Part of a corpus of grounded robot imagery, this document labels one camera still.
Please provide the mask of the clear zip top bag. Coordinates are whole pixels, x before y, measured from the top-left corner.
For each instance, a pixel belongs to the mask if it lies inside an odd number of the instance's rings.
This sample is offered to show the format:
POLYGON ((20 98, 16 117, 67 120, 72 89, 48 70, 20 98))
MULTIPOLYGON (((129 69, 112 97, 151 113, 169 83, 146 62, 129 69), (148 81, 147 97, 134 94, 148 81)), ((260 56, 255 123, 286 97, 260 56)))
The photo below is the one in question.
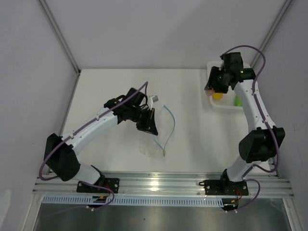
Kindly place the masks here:
POLYGON ((161 159, 166 157, 167 148, 172 140, 176 128, 176 119, 172 111, 166 106, 155 115, 158 135, 146 133, 139 138, 139 152, 146 157, 161 159))

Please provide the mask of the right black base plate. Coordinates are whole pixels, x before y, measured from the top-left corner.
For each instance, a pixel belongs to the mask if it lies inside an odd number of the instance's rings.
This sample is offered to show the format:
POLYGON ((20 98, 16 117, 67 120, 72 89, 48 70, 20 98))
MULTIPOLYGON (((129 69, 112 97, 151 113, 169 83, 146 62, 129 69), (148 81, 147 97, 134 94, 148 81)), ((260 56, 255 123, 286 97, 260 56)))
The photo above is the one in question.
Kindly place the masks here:
POLYGON ((205 195, 229 195, 229 196, 248 196, 249 191, 245 181, 223 182, 222 180, 204 180, 198 183, 203 186, 205 195))

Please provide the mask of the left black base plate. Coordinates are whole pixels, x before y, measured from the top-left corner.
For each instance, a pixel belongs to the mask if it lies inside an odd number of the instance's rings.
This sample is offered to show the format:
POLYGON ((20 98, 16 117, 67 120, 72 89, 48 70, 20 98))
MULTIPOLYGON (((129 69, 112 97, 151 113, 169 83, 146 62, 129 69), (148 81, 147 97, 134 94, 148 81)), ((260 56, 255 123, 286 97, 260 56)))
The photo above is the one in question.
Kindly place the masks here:
POLYGON ((101 173, 98 180, 92 185, 79 181, 77 193, 118 193, 119 186, 119 178, 109 178, 101 173))

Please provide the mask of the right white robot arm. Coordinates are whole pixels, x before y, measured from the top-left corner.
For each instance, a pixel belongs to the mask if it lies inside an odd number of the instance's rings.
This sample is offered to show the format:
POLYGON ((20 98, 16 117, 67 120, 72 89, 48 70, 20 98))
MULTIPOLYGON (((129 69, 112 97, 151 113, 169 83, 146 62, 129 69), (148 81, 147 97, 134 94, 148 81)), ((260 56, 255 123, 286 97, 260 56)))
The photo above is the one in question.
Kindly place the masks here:
POLYGON ((241 53, 227 52, 220 58, 220 61, 207 64, 205 91, 221 94, 234 91, 242 103, 248 124, 248 134, 238 145, 239 157, 224 171, 225 179, 219 185, 223 193, 231 194, 237 189, 237 182, 243 181, 253 168, 267 172, 261 163, 274 157, 276 163, 280 163, 285 131, 269 116, 258 89, 259 74, 243 62, 241 53))

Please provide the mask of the right aluminium frame post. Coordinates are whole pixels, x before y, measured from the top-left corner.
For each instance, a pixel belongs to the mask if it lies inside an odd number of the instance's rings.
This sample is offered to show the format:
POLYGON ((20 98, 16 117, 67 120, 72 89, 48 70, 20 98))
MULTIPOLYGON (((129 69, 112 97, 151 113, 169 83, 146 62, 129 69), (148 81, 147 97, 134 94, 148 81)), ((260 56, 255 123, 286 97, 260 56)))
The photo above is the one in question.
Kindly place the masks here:
POLYGON ((256 48, 259 49, 263 54, 269 48, 271 42, 273 41, 278 30, 284 23, 285 18, 287 17, 289 11, 291 10, 295 0, 283 0, 278 11, 275 13, 274 18, 271 20, 269 26, 265 31, 265 35, 261 36, 261 41, 256 45, 256 48))

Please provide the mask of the left aluminium frame post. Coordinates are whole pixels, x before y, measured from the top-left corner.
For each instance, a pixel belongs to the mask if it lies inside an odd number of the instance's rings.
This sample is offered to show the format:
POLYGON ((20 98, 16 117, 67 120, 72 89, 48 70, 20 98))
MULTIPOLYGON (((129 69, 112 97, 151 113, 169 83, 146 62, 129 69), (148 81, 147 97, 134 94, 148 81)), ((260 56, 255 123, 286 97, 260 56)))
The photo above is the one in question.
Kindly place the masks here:
POLYGON ((63 36, 63 33, 47 3, 46 0, 37 0, 37 3, 41 9, 41 11, 43 12, 48 24, 51 27, 51 30, 54 34, 54 36, 56 37, 60 47, 62 48, 66 58, 69 60, 74 72, 79 75, 81 70, 71 52, 71 49, 69 48, 69 45, 65 39, 65 37, 63 36))

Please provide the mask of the pink toy egg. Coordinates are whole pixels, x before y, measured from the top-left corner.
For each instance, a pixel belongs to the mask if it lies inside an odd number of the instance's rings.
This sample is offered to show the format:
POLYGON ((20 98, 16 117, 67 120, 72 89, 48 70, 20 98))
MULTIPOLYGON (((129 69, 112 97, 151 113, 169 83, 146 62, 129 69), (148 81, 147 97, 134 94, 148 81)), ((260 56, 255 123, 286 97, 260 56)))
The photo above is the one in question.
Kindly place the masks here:
POLYGON ((213 89, 205 90, 205 93, 206 93, 207 96, 212 96, 215 93, 215 91, 213 89))

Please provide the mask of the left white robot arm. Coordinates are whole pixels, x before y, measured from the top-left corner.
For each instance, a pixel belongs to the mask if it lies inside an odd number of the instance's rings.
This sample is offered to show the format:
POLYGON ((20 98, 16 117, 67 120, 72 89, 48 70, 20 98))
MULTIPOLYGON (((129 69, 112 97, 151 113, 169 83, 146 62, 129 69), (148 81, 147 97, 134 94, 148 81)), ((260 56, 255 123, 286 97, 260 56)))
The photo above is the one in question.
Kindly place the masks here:
POLYGON ((153 107, 157 101, 156 95, 148 96, 135 88, 108 100, 86 124, 66 134, 51 134, 42 165, 48 166, 62 181, 78 180, 93 192, 100 192, 104 188, 104 174, 95 166, 79 163, 77 156, 97 136, 123 121, 130 120, 137 130, 157 136, 153 107))

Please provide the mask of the yellow toy fruit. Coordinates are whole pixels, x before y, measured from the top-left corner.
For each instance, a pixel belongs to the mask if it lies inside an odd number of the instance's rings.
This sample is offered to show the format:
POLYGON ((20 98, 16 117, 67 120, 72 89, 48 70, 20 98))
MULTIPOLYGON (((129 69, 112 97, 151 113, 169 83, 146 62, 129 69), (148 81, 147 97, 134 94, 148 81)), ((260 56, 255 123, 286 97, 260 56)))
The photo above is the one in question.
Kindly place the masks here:
POLYGON ((214 94, 212 95, 212 99, 213 99, 214 101, 221 100, 222 98, 223 98, 223 93, 214 93, 214 94))

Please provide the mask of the aluminium frame post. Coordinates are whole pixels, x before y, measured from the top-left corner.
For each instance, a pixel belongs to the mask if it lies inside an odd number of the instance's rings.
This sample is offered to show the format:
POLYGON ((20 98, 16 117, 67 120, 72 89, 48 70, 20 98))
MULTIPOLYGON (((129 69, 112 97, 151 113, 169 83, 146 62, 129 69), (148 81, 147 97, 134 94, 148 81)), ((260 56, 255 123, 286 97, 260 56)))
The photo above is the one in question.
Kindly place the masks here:
POLYGON ((261 36, 261 41, 256 45, 256 48, 259 49, 263 54, 269 48, 271 42, 273 41, 278 30, 284 23, 285 18, 287 17, 289 11, 291 10, 295 0, 283 0, 278 11, 275 13, 274 18, 271 20, 269 26, 265 31, 265 35, 261 36))
POLYGON ((47 3, 46 0, 37 0, 37 3, 41 9, 41 11, 43 12, 48 24, 51 27, 51 30, 54 34, 54 36, 56 37, 60 47, 62 48, 66 58, 69 60, 74 72, 79 75, 81 70, 71 52, 71 49, 69 48, 69 45, 65 39, 65 37, 63 36, 63 33, 47 3))

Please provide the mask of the aluminium rail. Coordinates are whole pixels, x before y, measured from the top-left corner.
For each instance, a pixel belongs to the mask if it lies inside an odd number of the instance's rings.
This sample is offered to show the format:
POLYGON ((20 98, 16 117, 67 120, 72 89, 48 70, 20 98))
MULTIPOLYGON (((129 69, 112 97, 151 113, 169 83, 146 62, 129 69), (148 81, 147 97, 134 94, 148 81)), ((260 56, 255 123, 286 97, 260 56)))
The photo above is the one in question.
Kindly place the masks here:
MULTIPOLYGON (((127 196, 158 196, 158 197, 197 197, 204 196, 205 191, 199 182, 203 180, 218 180, 219 173, 134 173, 134 172, 105 172, 108 178, 118 178, 118 195, 127 196)), ((250 174, 249 179, 258 183, 247 183, 249 198, 261 186, 259 198, 294 198, 289 180, 280 179, 275 175, 250 174)), ((76 194, 77 180, 63 182, 60 179, 42 181, 37 179, 33 188, 34 194, 76 194)))

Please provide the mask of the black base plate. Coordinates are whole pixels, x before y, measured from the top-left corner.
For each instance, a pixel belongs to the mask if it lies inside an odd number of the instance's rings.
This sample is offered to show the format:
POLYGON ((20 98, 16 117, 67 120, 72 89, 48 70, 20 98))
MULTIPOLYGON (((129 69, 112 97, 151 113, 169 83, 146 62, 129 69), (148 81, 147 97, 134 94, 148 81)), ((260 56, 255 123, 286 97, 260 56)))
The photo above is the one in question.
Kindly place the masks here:
POLYGON ((118 193, 119 186, 119 178, 109 178, 101 173, 98 180, 92 185, 79 181, 77 193, 118 193))
POLYGON ((205 195, 229 195, 229 196, 248 196, 249 191, 245 181, 223 182, 222 180, 204 180, 198 183, 203 186, 205 195))

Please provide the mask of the white plastic basket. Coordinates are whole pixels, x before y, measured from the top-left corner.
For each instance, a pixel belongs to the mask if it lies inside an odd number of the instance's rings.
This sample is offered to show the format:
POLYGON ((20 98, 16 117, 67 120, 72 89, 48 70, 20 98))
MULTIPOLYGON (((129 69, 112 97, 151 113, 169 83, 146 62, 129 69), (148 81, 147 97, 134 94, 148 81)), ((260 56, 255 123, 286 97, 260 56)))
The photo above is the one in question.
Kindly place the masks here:
MULTIPOLYGON (((222 61, 210 61, 207 63, 207 78, 206 82, 209 80, 209 75, 212 67, 221 67, 222 61)), ((228 112, 228 113, 243 113, 243 108, 235 105, 236 93, 232 90, 231 86, 228 88, 228 92, 223 94, 223 97, 219 100, 214 100, 210 96, 210 104, 214 111, 217 112, 228 112)))

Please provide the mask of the green toy vegetable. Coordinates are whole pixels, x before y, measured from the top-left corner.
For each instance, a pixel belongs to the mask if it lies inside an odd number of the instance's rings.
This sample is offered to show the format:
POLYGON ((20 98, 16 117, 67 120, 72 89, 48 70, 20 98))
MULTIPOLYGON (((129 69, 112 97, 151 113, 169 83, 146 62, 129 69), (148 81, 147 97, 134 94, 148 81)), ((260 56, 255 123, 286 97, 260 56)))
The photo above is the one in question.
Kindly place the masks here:
POLYGON ((242 102, 241 100, 239 99, 238 96, 235 96, 235 100, 234 100, 234 105, 237 106, 237 107, 242 107, 242 102))

